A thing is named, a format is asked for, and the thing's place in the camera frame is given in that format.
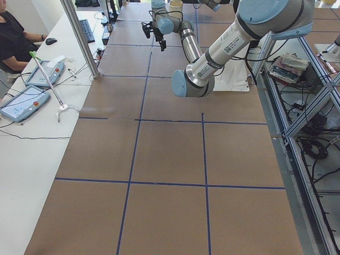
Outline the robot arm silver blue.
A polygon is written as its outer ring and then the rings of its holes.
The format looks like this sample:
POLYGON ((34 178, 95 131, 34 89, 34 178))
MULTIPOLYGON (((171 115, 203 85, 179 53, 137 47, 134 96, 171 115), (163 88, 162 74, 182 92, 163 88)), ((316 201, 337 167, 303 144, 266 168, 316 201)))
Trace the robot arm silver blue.
POLYGON ((274 40, 292 39, 312 30, 313 1, 240 1, 234 22, 203 53, 190 21, 171 16, 165 1, 151 2, 151 27, 156 29, 161 48, 163 35, 172 32, 181 37, 189 64, 173 73, 172 91, 178 97, 204 97, 215 86, 214 74, 249 42, 260 40, 267 33, 274 40))
POLYGON ((217 12, 222 5, 233 5, 233 0, 197 0, 199 4, 204 4, 214 12, 217 12))

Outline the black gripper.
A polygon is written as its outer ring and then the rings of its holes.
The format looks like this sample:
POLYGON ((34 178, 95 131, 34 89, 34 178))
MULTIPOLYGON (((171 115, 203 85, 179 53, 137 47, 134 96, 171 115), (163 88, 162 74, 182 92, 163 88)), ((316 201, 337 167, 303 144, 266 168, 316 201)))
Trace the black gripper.
POLYGON ((160 50, 163 52, 167 48, 166 40, 164 40, 163 34, 160 32, 158 28, 153 28, 153 33, 155 35, 156 40, 160 40, 159 41, 160 50))

